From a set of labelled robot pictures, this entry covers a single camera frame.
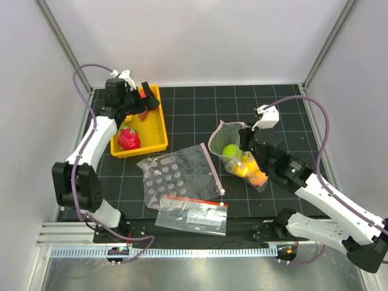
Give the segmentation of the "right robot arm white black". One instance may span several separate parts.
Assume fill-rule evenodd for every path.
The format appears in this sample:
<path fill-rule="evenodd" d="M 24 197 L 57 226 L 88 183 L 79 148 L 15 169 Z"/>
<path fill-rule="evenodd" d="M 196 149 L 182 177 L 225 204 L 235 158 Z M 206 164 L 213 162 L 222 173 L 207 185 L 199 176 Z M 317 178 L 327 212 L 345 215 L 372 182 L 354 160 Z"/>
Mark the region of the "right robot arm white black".
<path fill-rule="evenodd" d="M 287 153 L 273 129 L 239 130 L 240 149 L 250 152 L 259 169 L 278 187 L 324 212 L 334 223 L 284 208 L 271 223 L 280 240 L 306 238 L 346 255 L 360 269 L 376 273 L 387 254 L 387 222 L 356 205 L 303 159 Z"/>

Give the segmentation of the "green lime toy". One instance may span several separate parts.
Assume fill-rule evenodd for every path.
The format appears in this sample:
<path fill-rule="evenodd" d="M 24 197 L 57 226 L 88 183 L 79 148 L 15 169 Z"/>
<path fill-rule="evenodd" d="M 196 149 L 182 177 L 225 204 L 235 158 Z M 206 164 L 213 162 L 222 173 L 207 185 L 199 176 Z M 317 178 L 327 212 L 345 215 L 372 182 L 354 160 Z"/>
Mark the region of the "green lime toy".
<path fill-rule="evenodd" d="M 222 155 L 229 158 L 240 159 L 242 157 L 243 151 L 239 149 L 239 146 L 236 144 L 229 144 L 224 147 Z"/>

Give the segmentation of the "yellow mango toy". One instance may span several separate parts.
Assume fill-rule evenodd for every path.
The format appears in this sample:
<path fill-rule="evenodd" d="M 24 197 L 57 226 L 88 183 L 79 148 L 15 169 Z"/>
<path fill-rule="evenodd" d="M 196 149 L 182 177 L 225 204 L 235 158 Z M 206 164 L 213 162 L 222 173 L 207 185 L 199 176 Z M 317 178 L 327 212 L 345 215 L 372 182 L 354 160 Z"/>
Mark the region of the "yellow mango toy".
<path fill-rule="evenodd" d="M 253 176 L 258 170 L 259 167 L 255 159 L 243 155 L 240 162 L 235 166 L 234 174 L 242 178 L 248 178 Z"/>

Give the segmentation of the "orange peach toy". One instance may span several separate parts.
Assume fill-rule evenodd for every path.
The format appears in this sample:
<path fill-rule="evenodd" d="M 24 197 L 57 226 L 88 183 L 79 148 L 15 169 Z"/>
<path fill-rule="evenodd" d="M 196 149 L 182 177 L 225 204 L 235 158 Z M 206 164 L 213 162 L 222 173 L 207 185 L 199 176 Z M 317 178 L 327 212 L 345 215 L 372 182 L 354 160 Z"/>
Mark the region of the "orange peach toy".
<path fill-rule="evenodd" d="M 268 176 L 266 176 L 266 174 L 261 172 L 260 170 L 252 172 L 249 175 L 249 181 L 255 187 L 263 186 L 267 182 L 267 180 Z"/>

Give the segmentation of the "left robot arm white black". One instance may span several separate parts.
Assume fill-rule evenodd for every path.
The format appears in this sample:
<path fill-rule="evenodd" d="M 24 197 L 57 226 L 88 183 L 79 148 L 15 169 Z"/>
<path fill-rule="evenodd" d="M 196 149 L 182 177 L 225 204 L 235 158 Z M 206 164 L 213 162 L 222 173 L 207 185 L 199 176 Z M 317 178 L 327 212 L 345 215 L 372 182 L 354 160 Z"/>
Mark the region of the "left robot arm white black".
<path fill-rule="evenodd" d="M 104 99 L 98 111 L 91 110 L 90 126 L 75 151 L 52 167 L 59 206 L 73 209 L 80 221 L 89 220 L 107 231 L 116 243 L 128 238 L 125 215 L 104 199 L 96 168 L 111 138 L 129 115 L 158 108 L 159 101 L 148 82 L 131 89 L 122 78 L 106 80 Z"/>

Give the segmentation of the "pink polka dot zip bag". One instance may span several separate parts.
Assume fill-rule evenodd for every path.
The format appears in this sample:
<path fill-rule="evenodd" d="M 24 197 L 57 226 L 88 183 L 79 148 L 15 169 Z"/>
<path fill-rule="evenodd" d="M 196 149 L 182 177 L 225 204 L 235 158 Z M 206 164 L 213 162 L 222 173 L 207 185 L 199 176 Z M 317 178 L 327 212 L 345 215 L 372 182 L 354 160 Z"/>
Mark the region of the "pink polka dot zip bag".
<path fill-rule="evenodd" d="M 229 157 L 223 156 L 222 151 L 224 147 L 229 144 L 236 144 L 239 146 L 240 138 L 239 138 L 238 130 L 246 127 L 247 127 L 247 124 L 244 122 L 224 122 L 220 120 L 219 126 L 212 133 L 208 141 L 208 148 L 210 152 L 216 155 L 222 161 L 225 171 L 227 171 L 232 175 L 235 175 L 234 174 L 235 166 L 237 165 L 237 163 L 240 162 L 241 158 L 236 159 L 236 158 L 229 158 Z M 243 153 L 242 156 L 246 155 L 253 158 L 250 152 L 242 151 L 242 153 Z M 263 186 L 255 187 L 250 183 L 249 178 L 242 178 L 242 177 L 240 178 L 245 180 L 245 182 L 251 185 L 257 192 L 263 192 L 269 180 L 268 179 Z"/>

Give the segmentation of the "dark red grapes toy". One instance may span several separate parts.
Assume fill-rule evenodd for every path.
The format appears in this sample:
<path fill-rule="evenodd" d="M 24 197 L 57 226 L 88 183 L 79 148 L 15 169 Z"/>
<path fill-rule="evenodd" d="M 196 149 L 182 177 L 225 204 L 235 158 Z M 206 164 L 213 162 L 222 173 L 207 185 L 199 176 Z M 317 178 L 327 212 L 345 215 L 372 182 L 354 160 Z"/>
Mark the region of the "dark red grapes toy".
<path fill-rule="evenodd" d="M 149 113 L 149 112 L 146 110 L 146 111 L 140 113 L 140 114 L 138 115 L 138 118 L 139 118 L 141 121 L 144 121 L 144 120 L 146 119 L 148 113 Z"/>

